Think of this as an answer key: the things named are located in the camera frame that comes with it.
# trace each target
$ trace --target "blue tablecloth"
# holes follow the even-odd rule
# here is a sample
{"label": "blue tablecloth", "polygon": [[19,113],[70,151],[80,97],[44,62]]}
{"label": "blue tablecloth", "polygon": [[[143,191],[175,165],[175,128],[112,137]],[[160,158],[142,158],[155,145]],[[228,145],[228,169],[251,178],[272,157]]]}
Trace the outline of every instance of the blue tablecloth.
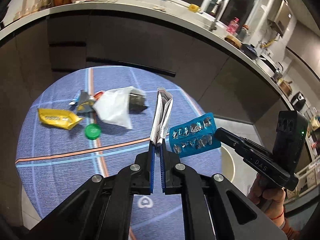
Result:
{"label": "blue tablecloth", "polygon": [[[132,130],[105,124],[95,114],[87,114],[72,130],[42,125],[37,117],[38,108],[75,112],[68,103],[79,90],[96,93],[128,86],[144,90],[149,106],[140,114],[130,114]],[[169,128],[204,114],[199,105],[172,82],[144,70],[123,66],[100,66],[71,73],[47,88],[33,103],[21,129],[16,167],[41,218],[92,175],[117,174],[134,163],[138,153],[148,149],[158,87],[165,87],[173,95]],[[100,138],[95,141],[88,140],[84,134],[84,128],[92,122],[102,129]],[[90,151],[98,147],[106,149]],[[216,149],[181,161],[198,173],[211,176],[221,172],[220,157],[221,152]],[[159,158],[156,158],[154,180],[151,196],[134,196],[131,238],[184,239],[181,198],[162,193]]]}

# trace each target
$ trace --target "tile floor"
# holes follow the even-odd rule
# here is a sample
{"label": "tile floor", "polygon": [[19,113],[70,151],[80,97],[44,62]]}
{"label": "tile floor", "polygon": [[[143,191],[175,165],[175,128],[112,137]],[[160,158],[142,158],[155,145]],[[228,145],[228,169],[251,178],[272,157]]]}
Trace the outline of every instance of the tile floor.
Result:
{"label": "tile floor", "polygon": [[[261,144],[253,125],[217,118],[215,118],[215,122],[217,128],[223,127],[229,130],[230,132],[235,133],[238,136],[248,138],[258,144]],[[236,175],[233,180],[233,184],[239,190],[241,190],[242,193],[248,195],[249,189],[256,177],[257,172],[253,170],[251,167],[249,167],[247,164],[245,164],[242,158],[238,154],[236,154],[231,147],[227,145],[224,146],[231,153],[235,162]],[[31,229],[41,220],[41,218],[37,214],[35,208],[32,206],[23,187],[21,193],[21,206],[23,225],[26,228]]]}

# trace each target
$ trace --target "metal bolt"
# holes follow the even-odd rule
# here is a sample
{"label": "metal bolt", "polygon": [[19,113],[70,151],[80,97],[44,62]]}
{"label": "metal bolt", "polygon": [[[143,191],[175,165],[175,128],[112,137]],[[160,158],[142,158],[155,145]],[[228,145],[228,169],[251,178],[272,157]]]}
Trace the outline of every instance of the metal bolt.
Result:
{"label": "metal bolt", "polygon": [[218,182],[223,181],[223,176],[221,174],[215,174],[213,178]]}
{"label": "metal bolt", "polygon": [[130,166],[130,170],[132,170],[132,171],[138,171],[138,170],[140,170],[140,165],[139,165],[139,164],[132,164],[132,165]]}
{"label": "metal bolt", "polygon": [[185,168],[186,168],[185,165],[182,163],[176,164],[176,169],[179,171],[183,171]]}
{"label": "metal bolt", "polygon": [[91,180],[93,182],[100,182],[102,180],[102,177],[100,175],[94,175],[92,176]]}

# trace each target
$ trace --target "pink bottle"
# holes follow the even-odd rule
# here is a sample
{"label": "pink bottle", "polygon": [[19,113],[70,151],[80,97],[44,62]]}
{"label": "pink bottle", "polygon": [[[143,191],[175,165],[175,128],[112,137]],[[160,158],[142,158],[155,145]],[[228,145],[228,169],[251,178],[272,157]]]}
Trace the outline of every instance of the pink bottle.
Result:
{"label": "pink bottle", "polygon": [[234,18],[234,20],[231,20],[231,22],[228,25],[227,32],[234,34],[236,30],[239,28],[238,21],[238,18]]}

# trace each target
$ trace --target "yellow snack wrapper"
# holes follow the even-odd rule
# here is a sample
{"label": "yellow snack wrapper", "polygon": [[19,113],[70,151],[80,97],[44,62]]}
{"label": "yellow snack wrapper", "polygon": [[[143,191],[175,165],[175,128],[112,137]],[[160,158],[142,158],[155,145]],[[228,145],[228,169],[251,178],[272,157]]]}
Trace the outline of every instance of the yellow snack wrapper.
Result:
{"label": "yellow snack wrapper", "polygon": [[39,120],[42,123],[71,130],[83,118],[68,110],[38,108]]}

